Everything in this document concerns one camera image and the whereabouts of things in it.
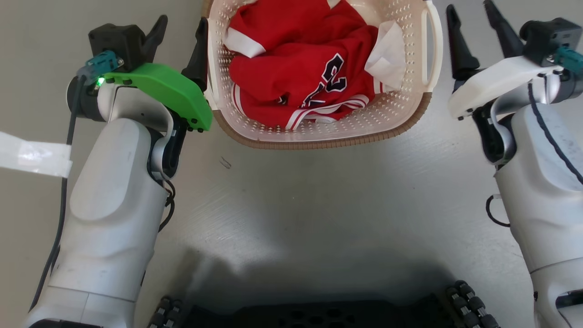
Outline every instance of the cable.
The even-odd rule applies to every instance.
[[[492,203],[492,201],[494,200],[494,195],[488,197],[488,199],[486,200],[486,213],[488,214],[488,217],[490,218],[490,220],[492,220],[495,224],[497,225],[501,225],[504,226],[506,228],[510,228],[510,224],[509,223],[503,223],[500,222],[498,220],[496,220],[493,216],[492,216],[492,212],[490,212],[490,204]]]
[[[532,92],[532,83],[528,83],[528,97],[529,100],[531,101],[531,107],[532,111],[536,116],[536,121],[539,123],[540,128],[543,129],[543,131],[545,132],[545,137],[547,138],[549,143],[553,146],[554,151],[557,153],[557,155],[563,160],[563,162],[565,162],[569,171],[571,171],[571,173],[573,173],[575,177],[577,177],[577,180],[579,180],[579,182],[583,184],[583,176],[581,176],[581,174],[575,168],[575,166],[573,166],[569,158],[565,156],[559,145],[557,145],[557,142],[553,139],[553,136],[550,134],[549,128],[546,126],[546,123],[543,120],[543,117],[540,114],[538,107],[536,107],[535,97]]]
[[[77,112],[79,111],[79,105],[81,101],[81,93],[83,92],[83,85],[87,80],[86,76],[80,76],[77,83],[77,88],[75,89],[75,97],[73,98],[73,107],[71,108],[71,118],[69,119],[69,131],[67,132],[67,145],[73,144],[73,133],[75,132],[75,122],[77,119]],[[38,287],[34,293],[34,298],[30,304],[29,312],[34,309],[40,298],[40,294],[43,291],[44,281],[47,279],[48,271],[57,259],[57,254],[59,251],[59,244],[61,243],[61,236],[63,234],[63,226],[65,225],[65,212],[67,209],[67,178],[64,177],[61,180],[61,212],[59,214],[59,223],[57,225],[57,235],[55,236],[55,241],[52,243],[51,253],[48,255],[47,262],[44,265],[43,273],[40,276],[40,281],[38,282]]]
[[[57,248],[57,254],[53,258],[52,263],[51,263],[51,274],[49,275],[49,277],[52,275],[52,271],[55,268],[55,263],[57,262],[57,258],[59,257],[60,252],[61,252],[61,247],[59,246],[59,248]]]
[[[170,205],[170,212],[168,212],[168,216],[166,217],[166,219],[164,219],[164,221],[160,224],[160,228],[158,229],[158,232],[162,231],[162,229],[164,229],[164,227],[168,224],[168,222],[170,222],[170,219],[172,219],[172,215],[174,214],[174,196],[176,196],[176,188],[174,188],[174,185],[172,184],[172,182],[170,181],[166,181],[166,183],[170,186],[171,191],[168,190],[168,192],[170,193],[170,195],[168,196],[168,198],[166,199],[166,207],[168,205]]]

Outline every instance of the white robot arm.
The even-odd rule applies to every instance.
[[[42,294],[37,291],[40,297],[35,297],[24,327],[134,326],[135,302],[156,236],[174,211],[175,191],[169,180],[177,171],[185,135],[195,128],[207,130],[212,120],[202,96],[206,19],[201,19],[197,46],[182,74],[147,64],[164,37],[166,23],[161,16],[148,36],[137,26],[111,24],[89,34],[92,42],[101,40],[98,51],[105,48],[110,53],[96,55],[95,63],[80,69],[83,77],[72,80],[67,99],[73,124],[77,115],[107,125],[73,188],[58,254],[47,262],[53,261],[51,275]],[[110,61],[101,60],[103,54],[110,55]],[[84,83],[100,63],[106,69],[125,63],[133,66],[124,67],[126,72],[135,75],[109,70],[100,81]],[[180,102],[173,102],[179,97]],[[169,205],[168,218],[160,223]]]
[[[536,29],[547,29],[550,43],[545,49],[527,41],[522,49],[493,2],[485,5],[498,32],[506,25],[498,37],[507,58],[478,71],[455,9],[448,7],[452,70],[458,80],[449,110],[458,120],[473,118],[486,158],[496,168],[510,229],[531,274],[538,327],[583,327],[583,152],[552,106],[583,92],[580,69],[555,65],[563,62],[552,55],[561,46],[553,47],[553,39],[574,35],[570,46],[576,47],[581,28],[559,19],[529,22],[523,39],[536,34],[543,44],[545,37]],[[545,51],[544,62],[538,62],[537,55]]]
[[[99,135],[73,188],[59,256],[26,327],[62,320],[133,327],[135,302],[168,192],[154,178],[161,134],[127,117],[135,114],[136,105],[140,113],[154,117],[164,117],[168,110],[136,88],[105,84],[101,91],[100,98],[117,94],[110,106],[100,106],[114,109],[114,118]]]

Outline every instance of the basket rim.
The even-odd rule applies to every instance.
[[[210,10],[215,0],[203,0],[202,2],[202,17],[209,18]],[[423,116],[429,103],[431,101],[432,92],[424,92],[419,101],[417,109],[413,114],[400,126],[388,131],[375,132],[371,134],[359,135],[358,137],[349,137],[322,141],[260,141],[249,139],[239,134],[226,121],[223,112],[220,110],[214,111],[215,119],[221,129],[232,139],[238,143],[256,149],[278,149],[278,150],[308,150],[308,149],[325,149],[337,148],[352,145],[368,144],[370,142],[385,140],[396,137],[411,129]]]

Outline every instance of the white plastic basket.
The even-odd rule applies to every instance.
[[[205,93],[222,129],[236,141],[263,149],[315,149],[363,144],[395,137],[419,121],[441,71],[443,36],[437,10],[424,0],[348,0],[359,12],[379,22],[395,20],[405,37],[407,69],[401,90],[377,95],[365,109],[330,124],[304,121],[295,131],[269,128],[242,116],[229,90],[229,64],[234,53],[222,43],[231,17],[249,0],[206,0],[209,21],[209,88]],[[427,18],[433,32],[433,64],[427,73]]]

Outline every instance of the gray table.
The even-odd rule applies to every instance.
[[[501,60],[480,1],[451,2],[482,65]],[[527,20],[558,16],[583,24],[580,0],[498,2],[515,29]],[[89,55],[86,33],[102,23],[137,23],[147,30],[167,13],[170,24],[157,60],[175,68],[188,61],[199,3],[106,3],[116,10],[63,0],[14,2],[18,10],[0,13],[12,27],[0,33],[12,42],[7,56],[16,62],[7,67],[12,82],[0,81],[8,105],[0,130],[27,139],[64,140],[64,83]],[[144,7],[132,11],[137,3]],[[449,3],[436,0],[444,31]],[[32,7],[43,14],[31,13]],[[56,40],[45,40],[55,33],[60,33]],[[35,53],[44,47],[52,53]],[[208,133],[189,134],[174,179],[177,209],[159,235],[136,327],[145,326],[165,294],[219,313],[247,305],[366,298],[401,305],[456,279],[470,283],[502,326],[533,327],[532,286],[520,249],[509,229],[493,224],[484,211],[486,198],[497,193],[494,169],[482,155],[472,122],[458,122],[447,112],[453,85],[447,40],[445,51],[427,113],[394,139],[300,152],[250,149],[217,125]],[[26,82],[19,77],[22,71],[38,74],[44,83],[35,96],[15,83]],[[581,104],[578,99],[558,107],[583,140]],[[31,128],[28,117],[41,113],[43,105],[50,115],[43,113],[45,124]],[[72,180],[101,128],[79,122]],[[220,163],[223,158],[230,169]],[[0,176],[12,190],[0,199],[11,218],[0,231],[1,259],[11,264],[0,273],[0,286],[11,296],[0,300],[0,317],[15,324],[26,313],[52,243],[58,182],[6,171]],[[494,214],[506,219],[501,202],[494,204]]]

